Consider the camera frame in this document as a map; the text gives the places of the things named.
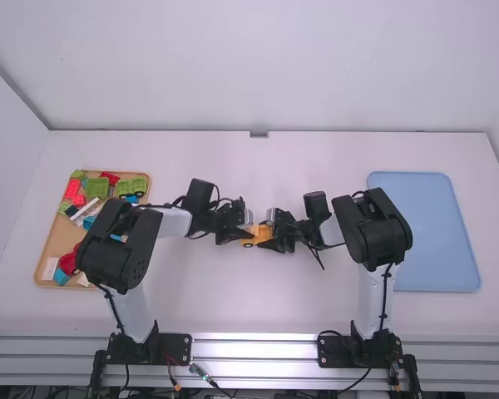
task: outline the white table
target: white table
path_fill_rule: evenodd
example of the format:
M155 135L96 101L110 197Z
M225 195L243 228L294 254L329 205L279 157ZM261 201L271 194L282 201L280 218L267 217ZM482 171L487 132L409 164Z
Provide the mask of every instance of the white table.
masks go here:
M32 280L74 169L146 171L152 203L172 201L198 177L216 183L222 196L242 195L256 221L271 206L303 218L303 194L324 190L329 201L351 194L366 188L374 170L446 173L482 287L477 293L395 293L394 326L405 351L417 355L424 389L499 392L499 164L487 136L478 133L50 134L0 263L0 383L39 378L85 385L92 354L114 328L100 293L39 288ZM216 247L211 237L166 239L156 245L146 295L161 330L199 338L193 356L221 386L336 389L358 371L319 369L311 340L326 328L348 333L358 266L344 248L322 259L324 272L301 246L281 255L238 243ZM48 358L31 357L42 354ZM179 372L187 386L200 385ZM165 367L132 367L131 373L131 384L169 385ZM122 384L122 376L123 367L108 367L106 383ZM384 373L373 371L359 387L385 389Z

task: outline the blue mat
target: blue mat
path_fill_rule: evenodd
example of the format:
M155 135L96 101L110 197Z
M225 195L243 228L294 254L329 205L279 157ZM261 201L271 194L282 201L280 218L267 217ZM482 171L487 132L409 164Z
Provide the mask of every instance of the blue mat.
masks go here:
M442 173L373 172L413 231L395 283L400 291L474 292L481 278L451 180Z

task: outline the toy car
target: toy car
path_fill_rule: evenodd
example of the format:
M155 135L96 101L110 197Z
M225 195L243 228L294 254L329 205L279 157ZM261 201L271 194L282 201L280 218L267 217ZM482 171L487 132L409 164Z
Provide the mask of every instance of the toy car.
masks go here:
M137 197L142 197L148 190L148 183L144 177L136 177L131 181L131 193Z
M246 248L251 248L254 245L268 241L274 237L274 231L271 226L267 224L254 224L246 231L252 233L254 236L252 239L242 239L240 243Z
M131 193L131 180L128 179L120 179L116 182L115 185L115 195L118 198L126 199L128 195L132 195Z

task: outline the toy block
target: toy block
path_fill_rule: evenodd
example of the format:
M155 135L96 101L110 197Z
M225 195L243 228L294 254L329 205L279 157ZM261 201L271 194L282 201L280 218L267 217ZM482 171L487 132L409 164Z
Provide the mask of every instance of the toy block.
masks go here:
M84 218L83 228L85 230L89 230L92 227L92 224L94 223L94 219L96 219L96 216L87 216L86 218Z
M65 214L67 214L67 216L69 218L71 218L72 216L74 216L76 213L77 213L77 207L75 205L70 205L67 208L67 210L65 210Z
M59 258L57 267L60 268L67 276L72 276L76 270L76 253L64 254Z
M87 205L85 205L83 208L78 210L77 213L74 214L70 218L70 220L77 227L81 227L81 226L83 226L83 220L87 216L94 216L95 214L98 214L101 211L102 206L103 206L103 203L100 201L100 199L95 198L91 202L89 202Z
M68 181L68 186L67 190L65 191L64 197L70 200L73 199L77 195L77 192L80 189L80 185L82 185L80 180L70 179Z
M86 204L85 195L76 195L72 200L72 204L74 204L75 206L85 206Z
M66 202L61 202L61 204L59 205L59 208L57 208L57 212L59 212L60 214L64 214L65 216L68 216L65 213L68 208L70 208L70 204L67 204Z
M142 197L148 190L148 183L144 177L136 177L131 181L131 193L137 197Z
M118 183L118 180L120 180L120 177L117 175L113 175L112 173L109 172L101 172L100 177L106 177L109 179L109 185L111 187L114 187L116 183Z
M116 196L125 199L128 195L131 195L131 180L120 179L115 186Z
M85 172L83 170L76 169L70 174L71 179L79 179L83 180L86 179Z
M116 241L121 241L122 243L124 242L124 240L122 239L122 237L120 235L111 234L109 237L111 237L112 239L115 239Z
M97 197L104 200L109 195L109 179L106 177L89 179L86 184L85 194L89 198Z
M139 199L136 198L136 195L128 195L126 197L126 202L131 202L132 204L138 204L139 203Z
M53 281L55 281L57 285L65 285L70 281L70 276L67 276L65 272L60 268L57 268L56 272L53 274Z

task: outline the electrical wire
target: electrical wire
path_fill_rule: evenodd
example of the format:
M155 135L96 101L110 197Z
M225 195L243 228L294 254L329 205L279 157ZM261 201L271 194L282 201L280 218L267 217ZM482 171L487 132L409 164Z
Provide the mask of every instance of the electrical wire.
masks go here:
M206 237L209 234L210 233L203 233L202 235L195 235L194 237L189 237L188 239L203 239L204 237Z
M322 262L322 259L319 257L319 251L316 249L316 247L313 247L311 244L303 242L303 244L309 249L310 253L314 256L314 258L318 261L318 264L322 268L322 270L325 270L324 263Z

